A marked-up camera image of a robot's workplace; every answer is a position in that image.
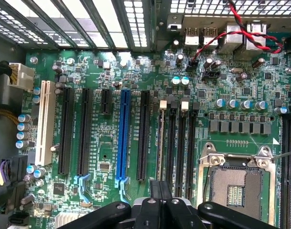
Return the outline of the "RAM slot black latches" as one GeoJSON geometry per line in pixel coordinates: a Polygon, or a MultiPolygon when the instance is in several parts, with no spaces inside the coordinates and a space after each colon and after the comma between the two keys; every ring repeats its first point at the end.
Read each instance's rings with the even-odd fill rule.
{"type": "MultiPolygon", "coordinates": [[[[289,146],[289,120],[288,115],[284,114],[282,116],[282,129],[281,129],[281,154],[290,151],[289,146]]],[[[281,158],[281,219],[280,227],[281,229],[288,229],[291,225],[291,214],[290,214],[290,186],[289,180],[289,165],[288,157],[281,158]]]]}
{"type": "Polygon", "coordinates": [[[193,102],[192,109],[189,113],[189,135],[187,148],[187,165],[186,165],[186,198],[191,200],[193,186],[193,168],[194,168],[194,148],[195,148],[195,123],[200,109],[199,102],[193,102]]]}
{"type": "Polygon", "coordinates": [[[170,191],[172,191],[172,174],[173,174],[173,151],[175,146],[175,132],[176,132],[176,116],[178,103],[172,101],[169,110],[169,126],[168,126],[168,142],[167,142],[167,158],[166,158],[166,175],[165,179],[169,184],[170,191]]]}

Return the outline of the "CPU socket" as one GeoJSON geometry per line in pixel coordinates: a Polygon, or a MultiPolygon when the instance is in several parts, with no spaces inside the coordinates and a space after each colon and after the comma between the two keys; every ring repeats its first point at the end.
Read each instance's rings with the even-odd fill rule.
{"type": "Polygon", "coordinates": [[[276,163],[268,145],[244,153],[220,152],[205,143],[198,160],[197,206],[211,201],[274,225],[275,194],[276,163]]]}

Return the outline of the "long black expansion slot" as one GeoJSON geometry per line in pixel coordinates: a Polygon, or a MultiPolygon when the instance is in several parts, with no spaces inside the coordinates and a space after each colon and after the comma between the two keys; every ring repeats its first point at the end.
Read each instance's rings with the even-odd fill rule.
{"type": "Polygon", "coordinates": [[[77,162],[78,176],[87,175],[89,170],[93,90],[83,88],[81,98],[81,122],[77,162]]]}
{"type": "Polygon", "coordinates": [[[150,128],[150,96],[151,95],[149,90],[141,91],[138,163],[136,174],[138,181],[144,181],[146,179],[149,128],[150,128]]]}
{"type": "Polygon", "coordinates": [[[63,90],[62,98],[58,173],[67,175],[70,170],[71,138],[74,116],[74,89],[65,88],[63,90]]]}

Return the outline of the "blue expansion slot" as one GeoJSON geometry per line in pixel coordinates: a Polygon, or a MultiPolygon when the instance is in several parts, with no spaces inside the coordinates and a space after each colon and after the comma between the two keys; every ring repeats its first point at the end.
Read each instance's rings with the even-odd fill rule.
{"type": "Polygon", "coordinates": [[[131,90],[123,89],[120,97],[116,179],[126,178],[127,152],[130,130],[131,90]]]}

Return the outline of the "silver chipset heatsink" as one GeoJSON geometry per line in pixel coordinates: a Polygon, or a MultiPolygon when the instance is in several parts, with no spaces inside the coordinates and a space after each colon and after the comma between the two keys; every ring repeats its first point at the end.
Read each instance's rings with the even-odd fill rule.
{"type": "Polygon", "coordinates": [[[84,213],[70,213],[70,212],[60,212],[55,217],[55,229],[58,229],[59,227],[64,226],[65,224],[68,224],[82,216],[84,216],[84,213]]]}

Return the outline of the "green motherboard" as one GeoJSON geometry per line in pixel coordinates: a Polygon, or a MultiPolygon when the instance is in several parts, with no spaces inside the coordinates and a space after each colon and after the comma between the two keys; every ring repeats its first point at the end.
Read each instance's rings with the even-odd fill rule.
{"type": "MultiPolygon", "coordinates": [[[[134,204],[149,197],[150,182],[157,180],[160,100],[167,101],[163,139],[163,174],[166,158],[169,110],[177,101],[172,191],[175,195],[178,119],[181,100],[200,103],[195,123],[195,148],[191,200],[186,198],[186,165],[189,114],[186,119],[183,185],[181,198],[193,207],[196,199],[198,160],[207,142],[220,152],[244,153],[268,145],[272,156],[281,154],[282,116],[291,120],[291,55],[262,53],[252,59],[235,60],[231,54],[205,51],[190,70],[191,52],[164,50],[140,55],[120,52],[32,51],[26,66],[35,72],[32,92],[25,92],[19,115],[16,146],[27,156],[26,197],[9,219],[13,229],[55,229],[60,212],[90,213],[115,201],[134,204]],[[55,83],[56,108],[52,163],[35,164],[41,81],[55,83]],[[58,173],[63,90],[74,89],[74,116],[70,170],[58,173]],[[88,174],[77,175],[82,89],[93,90],[88,174]],[[100,113],[102,89],[111,89],[111,114],[100,113]],[[131,90],[130,130],[126,178],[116,179],[120,97],[131,90]],[[146,179],[137,180],[141,91],[150,91],[150,128],[146,179]]],[[[281,229],[281,158],[276,163],[275,224],[281,229]]]]}

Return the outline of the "short black expansion slot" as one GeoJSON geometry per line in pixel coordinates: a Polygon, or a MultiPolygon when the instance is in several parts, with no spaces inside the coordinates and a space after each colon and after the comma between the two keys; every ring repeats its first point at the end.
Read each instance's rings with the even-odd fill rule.
{"type": "Polygon", "coordinates": [[[111,89],[102,89],[100,113],[102,115],[110,115],[111,114],[111,105],[112,105],[112,91],[111,91],[111,89]]]}

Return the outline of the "thin metal locking lever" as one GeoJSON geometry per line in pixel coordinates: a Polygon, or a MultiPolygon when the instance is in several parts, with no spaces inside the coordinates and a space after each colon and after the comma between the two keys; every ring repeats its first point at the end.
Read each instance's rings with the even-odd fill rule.
{"type": "Polygon", "coordinates": [[[279,158],[282,158],[282,157],[286,157],[286,156],[290,156],[290,155],[291,155],[291,151],[290,152],[283,153],[283,154],[280,154],[280,155],[275,155],[271,159],[272,160],[276,160],[276,159],[279,159],[279,158]]]}

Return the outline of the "white expansion slot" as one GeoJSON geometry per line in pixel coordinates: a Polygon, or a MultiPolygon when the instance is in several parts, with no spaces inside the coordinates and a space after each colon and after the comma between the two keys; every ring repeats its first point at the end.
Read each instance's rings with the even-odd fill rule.
{"type": "Polygon", "coordinates": [[[55,83],[52,81],[41,81],[40,105],[36,138],[35,164],[45,166],[52,163],[54,122],[56,108],[55,83]]]}

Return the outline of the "white power connector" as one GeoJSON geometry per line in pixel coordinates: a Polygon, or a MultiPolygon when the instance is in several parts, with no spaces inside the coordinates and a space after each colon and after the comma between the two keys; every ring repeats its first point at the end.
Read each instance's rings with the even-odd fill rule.
{"type": "Polygon", "coordinates": [[[34,70],[21,63],[13,62],[10,62],[10,68],[12,69],[12,74],[8,78],[7,86],[32,92],[34,87],[34,70]]]}

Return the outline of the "open PC case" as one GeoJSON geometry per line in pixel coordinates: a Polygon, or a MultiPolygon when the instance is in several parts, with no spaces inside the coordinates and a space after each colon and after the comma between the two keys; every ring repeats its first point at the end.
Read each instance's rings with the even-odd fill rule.
{"type": "Polygon", "coordinates": [[[152,52],[237,29],[291,32],[291,0],[0,0],[0,37],[26,49],[152,52]]]}

